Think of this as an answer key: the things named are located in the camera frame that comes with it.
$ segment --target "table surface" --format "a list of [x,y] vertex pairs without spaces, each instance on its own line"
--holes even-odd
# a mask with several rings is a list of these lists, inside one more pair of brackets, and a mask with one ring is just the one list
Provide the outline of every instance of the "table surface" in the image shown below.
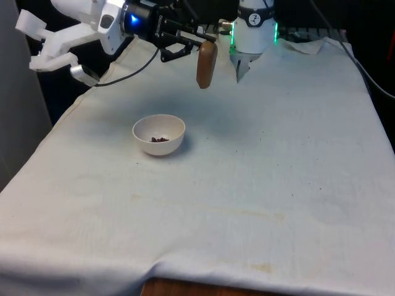
[[[137,40],[104,80],[140,68]],[[130,295],[151,277],[301,295],[392,296],[395,158],[338,47],[279,42],[240,84],[226,46],[78,98],[0,195],[0,294]],[[131,127],[184,119],[144,155]]]

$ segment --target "blue led light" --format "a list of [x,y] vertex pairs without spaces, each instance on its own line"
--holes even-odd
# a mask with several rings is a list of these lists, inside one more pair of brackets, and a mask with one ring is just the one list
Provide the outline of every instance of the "blue led light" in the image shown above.
[[137,25],[139,23],[139,19],[136,18],[133,14],[130,15],[130,19],[131,19],[131,24],[132,25]]

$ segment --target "green led light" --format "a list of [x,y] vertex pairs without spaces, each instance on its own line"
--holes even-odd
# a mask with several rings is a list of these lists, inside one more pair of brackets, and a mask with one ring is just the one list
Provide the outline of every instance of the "green led light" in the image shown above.
[[235,45],[235,22],[232,23],[232,39],[230,40],[230,45]]
[[277,43],[277,36],[278,36],[278,23],[276,23],[274,27],[274,43]]

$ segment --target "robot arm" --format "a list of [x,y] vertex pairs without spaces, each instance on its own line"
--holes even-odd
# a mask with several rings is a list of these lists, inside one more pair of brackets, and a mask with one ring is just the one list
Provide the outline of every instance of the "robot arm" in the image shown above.
[[[145,0],[51,0],[61,13],[79,20],[78,25],[61,31],[46,30],[46,23],[26,10],[22,10],[16,29],[31,38],[43,41],[43,48],[33,56],[30,68],[38,72],[54,71],[71,65],[74,78],[94,86],[99,82],[97,74],[79,65],[76,55],[69,52],[72,47],[100,40],[104,51],[113,55],[127,36],[137,35],[160,49],[161,61],[168,62],[187,56],[193,46],[202,43],[186,38],[187,32],[210,43],[215,38],[206,35],[201,27],[194,24],[181,1],[171,6],[158,6]],[[170,52],[166,47],[180,43],[184,48]]]

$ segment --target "white bowl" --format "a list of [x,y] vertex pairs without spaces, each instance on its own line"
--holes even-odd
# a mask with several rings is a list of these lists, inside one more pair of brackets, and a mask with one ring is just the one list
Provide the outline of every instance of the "white bowl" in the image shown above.
[[[173,115],[151,115],[136,122],[133,135],[142,151],[155,156],[168,155],[181,146],[185,123]],[[152,143],[152,138],[169,141]]]

